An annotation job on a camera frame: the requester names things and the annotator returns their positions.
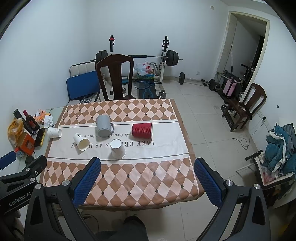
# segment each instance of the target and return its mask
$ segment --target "wooden chair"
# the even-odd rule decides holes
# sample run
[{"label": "wooden chair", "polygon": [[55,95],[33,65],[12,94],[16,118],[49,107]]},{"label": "wooden chair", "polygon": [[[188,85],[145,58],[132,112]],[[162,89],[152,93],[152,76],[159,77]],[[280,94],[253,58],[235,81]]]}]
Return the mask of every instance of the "wooden chair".
[{"label": "wooden chair", "polygon": [[[129,79],[128,79],[128,95],[123,96],[122,82],[121,82],[121,65],[127,61],[129,61],[131,64]],[[97,63],[96,73],[98,75],[98,79],[100,82],[100,86],[101,86],[105,101],[109,100],[109,98],[106,91],[106,87],[103,82],[101,67],[106,67],[106,66],[108,66],[110,77],[111,77],[114,100],[135,99],[135,97],[131,95],[131,84],[133,79],[133,58],[126,55],[122,55],[122,54],[112,54]]]},{"label": "wooden chair", "polygon": [[[253,93],[253,95],[251,96],[251,98],[246,102],[250,91],[252,89],[252,87],[255,88],[255,92]],[[257,101],[260,99],[260,97],[263,96],[263,100],[256,106],[256,108],[250,113],[250,109],[253,107],[254,104],[257,103]],[[260,108],[260,106],[265,102],[266,100],[266,94],[264,89],[257,84],[252,83],[245,98],[239,102],[236,99],[230,99],[228,102],[228,107],[225,110],[224,114],[222,115],[222,117],[225,117],[225,114],[230,110],[233,109],[236,111],[234,117],[238,114],[239,115],[239,119],[237,120],[237,122],[233,125],[233,127],[231,128],[231,132],[233,132],[233,130],[235,130],[238,125],[240,123],[243,123],[241,128],[242,129],[245,124],[248,122],[248,120],[252,120],[252,116],[254,115],[254,113]]]}]

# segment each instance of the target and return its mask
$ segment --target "doorway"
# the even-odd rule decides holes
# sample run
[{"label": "doorway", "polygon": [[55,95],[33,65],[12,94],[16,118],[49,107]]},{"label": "doorway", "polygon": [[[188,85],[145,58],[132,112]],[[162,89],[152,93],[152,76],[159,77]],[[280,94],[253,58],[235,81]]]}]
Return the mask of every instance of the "doorway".
[{"label": "doorway", "polygon": [[[242,80],[246,92],[260,67],[269,34],[269,20],[241,12],[229,12],[228,24],[217,66],[219,73],[227,71]],[[216,75],[222,88],[227,81]]]}]

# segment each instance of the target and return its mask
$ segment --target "white paper cup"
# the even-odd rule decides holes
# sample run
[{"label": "white paper cup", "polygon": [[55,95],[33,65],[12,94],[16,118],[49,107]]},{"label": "white paper cup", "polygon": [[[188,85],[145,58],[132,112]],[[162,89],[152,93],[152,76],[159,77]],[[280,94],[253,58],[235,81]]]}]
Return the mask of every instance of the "white paper cup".
[{"label": "white paper cup", "polygon": [[126,150],[120,139],[114,139],[110,143],[111,154],[115,159],[121,159],[126,155]]},{"label": "white paper cup", "polygon": [[47,130],[49,138],[56,138],[62,136],[62,129],[49,127]]},{"label": "white paper cup", "polygon": [[89,139],[83,137],[83,135],[76,133],[74,135],[74,141],[77,144],[79,150],[84,151],[89,148]]}]

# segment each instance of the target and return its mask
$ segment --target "gray mug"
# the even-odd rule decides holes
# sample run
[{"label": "gray mug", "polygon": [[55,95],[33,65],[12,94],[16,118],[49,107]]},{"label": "gray mug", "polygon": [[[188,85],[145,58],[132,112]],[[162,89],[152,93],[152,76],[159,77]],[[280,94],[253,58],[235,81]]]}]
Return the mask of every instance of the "gray mug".
[{"label": "gray mug", "polygon": [[107,115],[99,115],[96,118],[96,127],[100,137],[109,137],[114,132],[114,124],[110,123],[110,117]]}]

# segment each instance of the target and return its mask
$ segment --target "wall socket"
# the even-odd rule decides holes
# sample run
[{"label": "wall socket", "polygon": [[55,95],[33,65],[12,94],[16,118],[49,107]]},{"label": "wall socket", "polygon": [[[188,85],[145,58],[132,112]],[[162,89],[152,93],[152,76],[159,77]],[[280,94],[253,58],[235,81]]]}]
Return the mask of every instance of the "wall socket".
[{"label": "wall socket", "polygon": [[[261,111],[257,111],[257,114],[259,115],[260,119],[263,120],[263,117],[264,117],[265,115],[263,115],[263,113],[262,113]],[[267,121],[267,119],[265,119],[265,121],[264,121],[264,125],[266,126],[267,130],[271,130],[271,129],[273,129],[273,127],[269,124],[269,122]]]}]

